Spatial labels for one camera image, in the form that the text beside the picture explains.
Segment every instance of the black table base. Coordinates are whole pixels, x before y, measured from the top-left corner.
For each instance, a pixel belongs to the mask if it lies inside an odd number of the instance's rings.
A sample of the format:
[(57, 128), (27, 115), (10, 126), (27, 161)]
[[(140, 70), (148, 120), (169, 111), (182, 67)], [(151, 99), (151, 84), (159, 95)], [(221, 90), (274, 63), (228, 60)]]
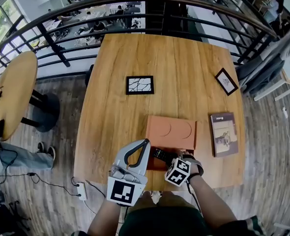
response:
[(32, 110), (32, 120), (22, 118), (21, 123), (34, 126), (39, 132), (48, 132), (57, 123), (60, 113), (60, 102), (53, 93), (40, 94), (32, 91), (29, 103), (35, 106)]

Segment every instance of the human hand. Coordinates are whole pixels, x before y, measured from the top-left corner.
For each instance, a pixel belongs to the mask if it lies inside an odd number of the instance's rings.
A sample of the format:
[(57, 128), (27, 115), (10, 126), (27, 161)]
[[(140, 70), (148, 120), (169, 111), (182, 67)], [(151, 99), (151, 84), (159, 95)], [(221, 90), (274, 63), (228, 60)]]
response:
[[(192, 154), (190, 154), (189, 152), (184, 152), (183, 154), (185, 155), (191, 155), (193, 156)], [(199, 168), (198, 166), (195, 164), (195, 163), (191, 163), (191, 167), (190, 167), (190, 175), (194, 174), (194, 173), (199, 173)]]

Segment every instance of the black picture frame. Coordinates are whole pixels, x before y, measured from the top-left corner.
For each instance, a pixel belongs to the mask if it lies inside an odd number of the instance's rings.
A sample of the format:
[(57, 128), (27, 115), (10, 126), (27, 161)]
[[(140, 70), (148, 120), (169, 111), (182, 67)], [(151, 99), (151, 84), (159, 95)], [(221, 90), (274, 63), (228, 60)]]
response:
[[(129, 79), (150, 79), (150, 88), (151, 91), (129, 91)], [(126, 95), (135, 95), (135, 94), (154, 94), (154, 77), (153, 76), (127, 76), (126, 77)]]
[[(226, 90), (226, 88), (222, 85), (221, 81), (218, 79), (218, 77), (224, 73), (225, 76), (228, 78), (229, 82), (233, 85), (234, 89), (231, 90), (230, 92), (228, 92)], [(238, 89), (237, 84), (233, 81), (233, 79), (231, 78), (231, 76), (229, 75), (229, 73), (225, 70), (225, 68), (222, 68), (217, 75), (215, 76), (216, 81), (218, 82), (218, 84), (222, 87), (222, 89), (225, 91), (226, 95), (231, 95), (233, 92), (235, 92)]]

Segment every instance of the round wooden table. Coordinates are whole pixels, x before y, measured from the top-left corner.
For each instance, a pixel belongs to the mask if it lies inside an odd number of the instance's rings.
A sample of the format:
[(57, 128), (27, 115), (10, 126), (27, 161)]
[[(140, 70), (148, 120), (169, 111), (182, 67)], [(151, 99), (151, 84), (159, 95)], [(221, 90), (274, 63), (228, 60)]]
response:
[[(52, 129), (59, 116), (59, 99), (55, 94), (35, 91), (38, 61), (32, 52), (19, 54), (11, 61), (0, 77), (0, 140), (9, 139), (19, 123), (36, 127), (40, 132)], [(24, 117), (28, 104), (35, 108), (32, 119)]]

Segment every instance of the terracotta box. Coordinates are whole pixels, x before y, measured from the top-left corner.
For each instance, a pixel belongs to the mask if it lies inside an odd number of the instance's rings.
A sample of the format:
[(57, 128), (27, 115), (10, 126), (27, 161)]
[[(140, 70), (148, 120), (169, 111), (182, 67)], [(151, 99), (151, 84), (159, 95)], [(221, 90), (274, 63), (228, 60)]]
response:
[[(195, 149), (196, 122), (161, 116), (148, 116), (146, 138), (154, 149), (166, 152)], [(165, 162), (149, 157), (147, 169), (164, 171), (168, 168)]]

